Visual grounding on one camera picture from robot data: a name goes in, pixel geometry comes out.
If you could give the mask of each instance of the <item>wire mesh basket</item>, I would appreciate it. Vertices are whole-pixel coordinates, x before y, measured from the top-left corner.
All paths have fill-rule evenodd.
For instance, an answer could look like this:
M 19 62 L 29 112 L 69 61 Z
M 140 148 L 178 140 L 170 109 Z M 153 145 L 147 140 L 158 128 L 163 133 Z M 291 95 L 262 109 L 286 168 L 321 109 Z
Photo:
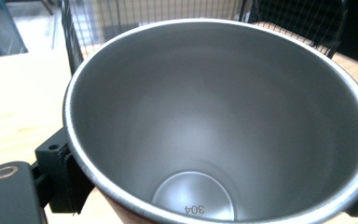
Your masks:
M 72 73 L 107 40 L 156 21 L 213 18 L 264 26 L 328 57 L 337 51 L 345 0 L 62 0 Z
M 241 0 L 68 0 L 83 57 L 107 40 L 155 21 L 237 20 Z

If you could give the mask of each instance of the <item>wooden surface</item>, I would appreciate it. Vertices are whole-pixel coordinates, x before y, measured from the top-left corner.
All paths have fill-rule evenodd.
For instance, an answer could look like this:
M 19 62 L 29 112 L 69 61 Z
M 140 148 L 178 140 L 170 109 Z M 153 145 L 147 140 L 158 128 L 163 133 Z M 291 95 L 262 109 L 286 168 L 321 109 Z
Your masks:
M 358 81 L 358 63 L 335 56 Z M 62 100 L 70 80 L 64 51 L 0 58 L 0 164 L 35 161 L 34 150 L 62 126 Z M 81 215 L 51 214 L 49 223 L 121 223 L 103 196 L 94 190 Z M 341 214 L 329 224 L 358 224 Z

